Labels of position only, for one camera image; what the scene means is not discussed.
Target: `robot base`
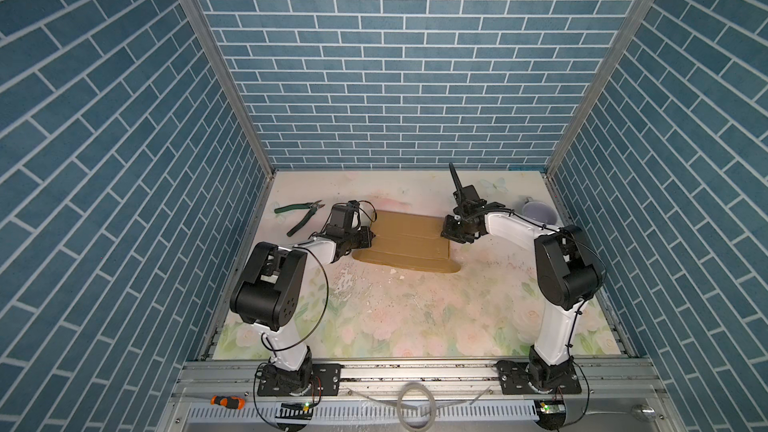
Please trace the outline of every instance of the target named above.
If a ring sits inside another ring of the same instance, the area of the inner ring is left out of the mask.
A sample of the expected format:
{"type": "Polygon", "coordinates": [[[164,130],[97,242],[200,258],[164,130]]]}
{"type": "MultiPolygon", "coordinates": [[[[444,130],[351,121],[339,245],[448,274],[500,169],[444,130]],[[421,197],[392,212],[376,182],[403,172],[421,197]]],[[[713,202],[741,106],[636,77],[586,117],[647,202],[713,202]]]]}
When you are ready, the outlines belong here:
{"type": "Polygon", "coordinates": [[[311,354],[298,370],[283,370],[267,364],[261,375],[256,395],[259,397],[299,397],[312,395],[311,381],[320,380],[322,395],[339,395],[340,364],[313,364],[311,354]]]}
{"type": "MultiPolygon", "coordinates": [[[[502,385],[504,395],[547,394],[552,395],[552,390],[540,390],[531,384],[531,375],[528,372],[529,362],[514,362],[512,360],[500,360],[496,362],[498,381],[502,385]]],[[[563,362],[563,366],[570,370],[560,379],[560,391],[563,394],[580,394],[581,385],[578,381],[573,362],[563,362]]]]}

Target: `pliers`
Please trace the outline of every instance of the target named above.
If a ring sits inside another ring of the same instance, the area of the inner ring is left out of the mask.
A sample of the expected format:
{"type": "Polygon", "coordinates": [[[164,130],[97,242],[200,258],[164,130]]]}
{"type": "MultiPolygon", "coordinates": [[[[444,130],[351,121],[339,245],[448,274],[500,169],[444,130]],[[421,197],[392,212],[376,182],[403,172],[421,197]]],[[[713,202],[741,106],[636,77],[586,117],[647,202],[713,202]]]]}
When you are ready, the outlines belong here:
{"type": "Polygon", "coordinates": [[[321,204],[320,202],[321,201],[318,200],[318,201],[315,201],[315,202],[306,202],[306,203],[303,203],[303,204],[291,204],[290,206],[284,206],[284,207],[276,208],[275,209],[275,214],[281,214],[283,212],[288,212],[289,210],[301,210],[301,209],[304,209],[304,208],[308,208],[309,209],[307,211],[306,215],[304,215],[304,218],[301,219],[301,222],[299,222],[291,230],[289,230],[286,235],[288,235],[290,237],[291,235],[297,233],[299,231],[299,229],[301,229],[303,226],[306,225],[307,222],[310,221],[312,216],[314,216],[315,213],[317,212],[318,208],[323,208],[323,207],[326,206],[325,204],[321,204]]]}

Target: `table surface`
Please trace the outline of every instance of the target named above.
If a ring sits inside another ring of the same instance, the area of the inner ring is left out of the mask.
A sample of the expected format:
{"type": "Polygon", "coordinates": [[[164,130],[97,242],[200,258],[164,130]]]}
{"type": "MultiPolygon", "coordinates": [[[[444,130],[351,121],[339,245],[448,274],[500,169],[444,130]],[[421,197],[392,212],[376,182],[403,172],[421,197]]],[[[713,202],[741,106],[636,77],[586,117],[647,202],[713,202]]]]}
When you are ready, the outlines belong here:
{"type": "MultiPolygon", "coordinates": [[[[554,206],[538,172],[460,171],[490,201],[520,209],[526,197],[554,206]]],[[[379,210],[445,216],[456,205],[450,174],[424,171],[278,172],[253,245],[300,242],[320,230],[330,206],[370,200],[379,210]],[[322,200],[293,238],[290,230],[306,211],[275,214],[274,209],[322,200]]],[[[417,272],[365,264],[350,256],[326,265],[330,301],[322,323],[307,339],[314,358],[496,357],[528,355],[538,336],[544,297],[535,261],[504,239],[486,235],[474,244],[451,242],[455,274],[417,272]]],[[[322,311],[326,284],[320,268],[307,260],[298,309],[293,317],[303,336],[322,311]]],[[[574,354],[619,354],[600,305],[584,308],[574,336],[574,354]]],[[[229,312],[214,360],[266,358],[258,333],[229,312]]]]}

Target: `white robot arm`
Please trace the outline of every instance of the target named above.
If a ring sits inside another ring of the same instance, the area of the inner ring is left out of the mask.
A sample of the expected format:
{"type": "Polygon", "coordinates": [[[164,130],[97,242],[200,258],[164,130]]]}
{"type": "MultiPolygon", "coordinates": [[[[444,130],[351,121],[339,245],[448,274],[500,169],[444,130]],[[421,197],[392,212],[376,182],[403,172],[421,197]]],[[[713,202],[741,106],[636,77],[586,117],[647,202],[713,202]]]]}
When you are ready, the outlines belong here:
{"type": "Polygon", "coordinates": [[[291,320],[307,261],[310,267],[331,264],[354,248],[370,247],[373,237],[370,226],[361,224],[360,204],[350,201],[334,205],[322,231],[310,240],[288,246],[260,242],[248,258],[230,310],[260,332],[274,355],[264,374],[275,376],[286,394],[304,391],[312,376],[312,352],[291,320]]]}
{"type": "Polygon", "coordinates": [[[462,187],[450,164],[456,192],[454,215],[446,216],[442,236],[472,243],[483,235],[503,237],[534,253],[538,286],[547,299],[539,336],[529,353],[531,384],[539,390],[556,388],[573,375],[570,341],[581,308],[603,283],[599,258],[585,245],[577,226],[558,229],[536,224],[498,202],[481,199],[474,186],[462,187]]]}

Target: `blue brick wallpaper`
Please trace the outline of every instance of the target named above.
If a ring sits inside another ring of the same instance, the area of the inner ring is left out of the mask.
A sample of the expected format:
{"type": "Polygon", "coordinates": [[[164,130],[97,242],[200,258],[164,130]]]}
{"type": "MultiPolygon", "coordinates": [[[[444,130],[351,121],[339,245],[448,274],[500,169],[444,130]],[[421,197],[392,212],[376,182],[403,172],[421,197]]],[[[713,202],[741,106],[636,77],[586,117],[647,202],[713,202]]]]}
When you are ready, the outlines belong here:
{"type": "Polygon", "coordinates": [[[0,430],[145,430],[264,174],[177,0],[0,0],[0,430]]]}
{"type": "Polygon", "coordinates": [[[656,0],[557,170],[689,430],[768,429],[768,0],[656,0]]]}
{"type": "Polygon", "coordinates": [[[543,168],[632,0],[200,0],[278,168],[543,168]]]}

